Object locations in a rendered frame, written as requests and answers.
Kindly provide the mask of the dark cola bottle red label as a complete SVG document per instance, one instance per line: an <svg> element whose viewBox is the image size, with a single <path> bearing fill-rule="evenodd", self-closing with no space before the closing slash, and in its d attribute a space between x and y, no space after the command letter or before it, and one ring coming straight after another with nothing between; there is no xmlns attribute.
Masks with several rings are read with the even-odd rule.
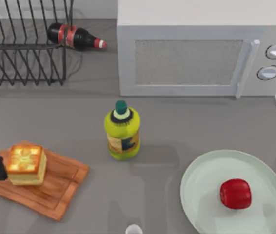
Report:
<svg viewBox="0 0 276 234"><path fill-rule="evenodd" d="M48 27L47 37L52 43L63 44L78 51L107 48L106 41L93 36L86 29L58 22Z"/></svg>

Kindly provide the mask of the pale green plate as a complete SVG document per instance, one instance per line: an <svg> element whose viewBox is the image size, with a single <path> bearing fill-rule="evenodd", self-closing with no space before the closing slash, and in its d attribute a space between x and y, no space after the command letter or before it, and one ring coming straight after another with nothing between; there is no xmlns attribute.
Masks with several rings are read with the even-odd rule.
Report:
<svg viewBox="0 0 276 234"><path fill-rule="evenodd" d="M276 234L276 174L250 154L216 150L193 160L180 201L200 234Z"/></svg>

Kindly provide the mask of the square toasted bread block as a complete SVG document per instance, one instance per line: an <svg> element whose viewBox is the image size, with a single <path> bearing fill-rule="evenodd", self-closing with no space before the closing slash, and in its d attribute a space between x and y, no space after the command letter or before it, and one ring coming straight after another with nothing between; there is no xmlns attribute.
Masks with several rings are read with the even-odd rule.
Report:
<svg viewBox="0 0 276 234"><path fill-rule="evenodd" d="M42 146L14 145L6 163L8 179L16 186L42 185L46 165L47 156Z"/></svg>

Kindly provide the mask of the green bottle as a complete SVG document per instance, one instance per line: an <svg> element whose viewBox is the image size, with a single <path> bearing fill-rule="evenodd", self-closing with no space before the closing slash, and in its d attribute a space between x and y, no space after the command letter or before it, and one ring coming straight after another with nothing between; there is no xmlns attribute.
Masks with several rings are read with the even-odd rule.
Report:
<svg viewBox="0 0 276 234"><path fill-rule="evenodd" d="M104 119L107 145L116 160L133 158L140 150L140 115L126 101L118 100Z"/></svg>

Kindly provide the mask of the red apple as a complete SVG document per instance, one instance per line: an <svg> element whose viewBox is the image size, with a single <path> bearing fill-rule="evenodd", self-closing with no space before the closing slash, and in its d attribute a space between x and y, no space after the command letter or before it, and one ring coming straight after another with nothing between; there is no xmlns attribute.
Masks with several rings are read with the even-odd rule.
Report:
<svg viewBox="0 0 276 234"><path fill-rule="evenodd" d="M252 192L249 184L240 178L222 183L219 190L220 201L230 209L246 209L252 203Z"/></svg>

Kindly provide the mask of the small microwave knob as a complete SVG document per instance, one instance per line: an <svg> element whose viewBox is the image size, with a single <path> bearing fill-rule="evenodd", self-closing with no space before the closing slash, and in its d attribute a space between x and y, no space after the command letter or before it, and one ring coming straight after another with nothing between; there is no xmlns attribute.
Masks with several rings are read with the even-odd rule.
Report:
<svg viewBox="0 0 276 234"><path fill-rule="evenodd" d="M257 73L257 77L260 80L271 80L276 77L276 66L271 65L267 67L262 67Z"/></svg>

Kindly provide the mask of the wooden cutting board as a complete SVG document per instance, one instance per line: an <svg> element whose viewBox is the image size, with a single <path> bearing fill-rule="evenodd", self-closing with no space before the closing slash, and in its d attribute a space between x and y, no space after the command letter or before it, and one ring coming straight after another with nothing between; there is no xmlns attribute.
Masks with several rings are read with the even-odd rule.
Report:
<svg viewBox="0 0 276 234"><path fill-rule="evenodd" d="M47 167L43 184L15 186L9 180L0 181L0 196L59 222L87 177L89 166L46 148L44 152Z"/></svg>

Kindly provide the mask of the pale microwave oven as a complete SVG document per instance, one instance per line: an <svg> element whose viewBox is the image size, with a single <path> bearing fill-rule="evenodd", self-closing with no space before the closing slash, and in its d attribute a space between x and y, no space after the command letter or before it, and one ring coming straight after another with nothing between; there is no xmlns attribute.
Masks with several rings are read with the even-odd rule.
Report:
<svg viewBox="0 0 276 234"><path fill-rule="evenodd" d="M123 96L274 96L276 0L118 0Z"/></svg>

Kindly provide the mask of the microwave door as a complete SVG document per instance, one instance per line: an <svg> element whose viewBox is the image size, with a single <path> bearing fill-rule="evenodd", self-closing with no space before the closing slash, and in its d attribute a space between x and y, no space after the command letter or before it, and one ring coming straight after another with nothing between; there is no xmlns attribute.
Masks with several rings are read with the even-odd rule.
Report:
<svg viewBox="0 0 276 234"><path fill-rule="evenodd" d="M123 96L233 96L247 40L261 32L245 26L117 27Z"/></svg>

